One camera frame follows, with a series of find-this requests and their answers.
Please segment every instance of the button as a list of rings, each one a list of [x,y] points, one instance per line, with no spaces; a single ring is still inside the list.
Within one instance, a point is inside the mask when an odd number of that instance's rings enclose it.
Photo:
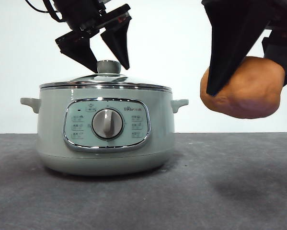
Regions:
[[[132,138],[142,138],[143,133],[141,132],[132,132]]]
[[[83,131],[83,124],[74,124],[72,125],[72,130],[73,131]]]
[[[72,133],[72,139],[84,139],[83,135],[83,132]]]
[[[83,115],[74,115],[72,117],[73,122],[84,122],[84,116]]]
[[[96,111],[96,108],[94,107],[93,104],[89,104],[87,107],[86,107],[86,112],[95,112]]]
[[[142,122],[132,123],[132,130],[142,130],[143,125]]]
[[[142,121],[143,117],[140,115],[132,115],[132,121]]]

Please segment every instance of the control knob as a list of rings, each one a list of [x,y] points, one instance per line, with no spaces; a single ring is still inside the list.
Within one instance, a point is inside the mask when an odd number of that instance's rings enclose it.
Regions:
[[[115,110],[103,109],[94,116],[92,127],[101,138],[114,138],[123,127],[122,117]]]

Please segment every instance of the lid rim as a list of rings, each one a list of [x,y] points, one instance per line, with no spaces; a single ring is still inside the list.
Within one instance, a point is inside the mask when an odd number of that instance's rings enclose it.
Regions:
[[[153,89],[164,89],[172,91],[170,87],[154,84],[144,84],[144,83],[127,83],[127,82],[88,82],[88,81],[61,81],[61,82],[51,82],[41,84],[40,89],[58,87],[58,86],[132,86],[132,87],[144,87]]]
[[[134,87],[134,86],[106,86],[106,85],[90,85],[90,86],[53,86],[40,89],[40,92],[47,90],[65,90],[65,89],[115,89],[115,90],[144,90],[144,91],[159,91],[171,93],[172,91],[166,89],[157,89],[157,88],[146,88],[146,87]]]

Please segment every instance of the silver knob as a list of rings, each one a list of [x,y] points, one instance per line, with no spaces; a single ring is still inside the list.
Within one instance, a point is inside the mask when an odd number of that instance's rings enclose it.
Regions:
[[[98,73],[117,73],[121,72],[121,64],[117,61],[103,60],[96,63]]]
[[[92,127],[101,138],[114,138],[123,127],[122,117],[115,110],[103,109],[94,116]]]

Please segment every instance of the chrome trim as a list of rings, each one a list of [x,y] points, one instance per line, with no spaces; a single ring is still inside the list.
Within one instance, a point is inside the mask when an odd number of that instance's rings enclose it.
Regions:
[[[153,84],[144,84],[144,83],[127,83],[127,82],[118,82],[118,83],[112,83],[112,82],[89,82],[89,81],[63,81],[63,82],[52,82],[52,83],[46,83],[39,86],[40,89],[43,88],[52,88],[52,87],[58,87],[58,86],[73,86],[73,87],[79,87],[79,86],[113,86],[113,87],[137,87],[137,88],[153,88],[153,89],[161,89],[161,90],[169,90],[172,89],[170,87],[161,86],[161,85],[153,85]]]
[[[141,104],[146,112],[147,115],[147,122],[148,122],[148,132],[146,134],[146,136],[143,138],[142,141],[137,142],[135,144],[132,145],[126,145],[126,146],[106,146],[106,147],[99,147],[99,146],[82,146],[82,145],[78,145],[73,143],[71,140],[68,139],[67,135],[66,135],[66,121],[67,121],[67,115],[68,115],[68,110],[69,107],[77,102],[83,102],[83,101],[123,101],[123,102],[133,102],[133,103],[138,103]],[[68,147],[70,147],[71,149],[75,150],[75,151],[84,151],[84,152],[103,152],[103,153],[110,153],[110,152],[122,152],[122,151],[128,151],[128,150],[136,150],[141,148],[146,141],[149,139],[151,135],[151,122],[150,122],[150,116],[149,116],[149,109],[148,107],[140,100],[134,100],[134,99],[125,99],[125,98],[85,98],[85,99],[76,99],[71,101],[67,108],[66,108],[66,114],[65,114],[65,119],[64,119],[64,124],[63,124],[63,138],[65,143],[67,144]]]
[[[40,91],[45,90],[64,90],[64,89],[119,89],[119,90],[149,90],[149,91],[159,91],[159,92],[168,92],[172,93],[171,89],[160,89],[160,88],[151,88],[151,87],[138,87],[138,86],[122,86],[122,85],[78,85],[78,86],[55,86],[55,87],[46,87],[41,88]]]

